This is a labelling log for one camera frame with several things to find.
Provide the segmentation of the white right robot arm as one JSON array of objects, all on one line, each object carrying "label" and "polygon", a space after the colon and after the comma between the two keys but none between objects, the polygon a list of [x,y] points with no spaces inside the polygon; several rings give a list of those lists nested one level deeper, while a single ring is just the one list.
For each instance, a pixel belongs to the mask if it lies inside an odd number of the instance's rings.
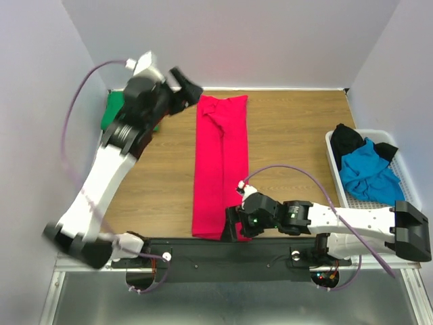
[{"label": "white right robot arm", "polygon": [[221,240],[252,239],[267,229],[314,235],[309,248],[292,247],[294,265],[333,265],[355,255],[394,254],[413,262],[432,259],[428,218],[406,201],[378,209],[332,208],[302,200],[278,202],[243,191],[241,204],[225,210]]}]

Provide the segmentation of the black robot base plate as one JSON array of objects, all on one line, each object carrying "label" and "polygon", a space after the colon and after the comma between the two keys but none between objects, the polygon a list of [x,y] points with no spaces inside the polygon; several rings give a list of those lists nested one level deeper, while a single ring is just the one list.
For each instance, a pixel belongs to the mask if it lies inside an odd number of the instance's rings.
[{"label": "black robot base plate", "polygon": [[314,238],[255,238],[249,242],[217,242],[193,238],[152,238],[154,255],[170,253],[169,263],[158,261],[156,280],[167,282],[308,282],[310,270],[349,266],[316,251]]}]

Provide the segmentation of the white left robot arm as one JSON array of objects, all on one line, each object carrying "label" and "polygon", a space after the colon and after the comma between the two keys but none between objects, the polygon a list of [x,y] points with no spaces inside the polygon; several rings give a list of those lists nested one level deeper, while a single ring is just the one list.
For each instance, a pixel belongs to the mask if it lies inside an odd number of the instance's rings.
[{"label": "white left robot arm", "polygon": [[180,88],[173,91],[156,70],[146,68],[129,79],[124,104],[102,133],[95,160],[69,209],[56,223],[48,223],[43,237],[61,253],[93,269],[108,261],[127,258],[134,266],[150,261],[150,249],[136,234],[115,234],[104,215],[120,184],[151,142],[154,128],[166,116],[196,105],[203,89],[179,68],[170,73]]}]

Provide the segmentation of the pink red t shirt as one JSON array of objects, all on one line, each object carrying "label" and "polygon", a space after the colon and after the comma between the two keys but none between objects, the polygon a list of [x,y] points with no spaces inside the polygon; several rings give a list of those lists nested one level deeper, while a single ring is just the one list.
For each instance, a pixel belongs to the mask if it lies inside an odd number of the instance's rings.
[{"label": "pink red t shirt", "polygon": [[241,204],[239,181],[249,175],[248,96],[202,96],[196,114],[193,182],[194,237],[220,240],[225,209]]}]

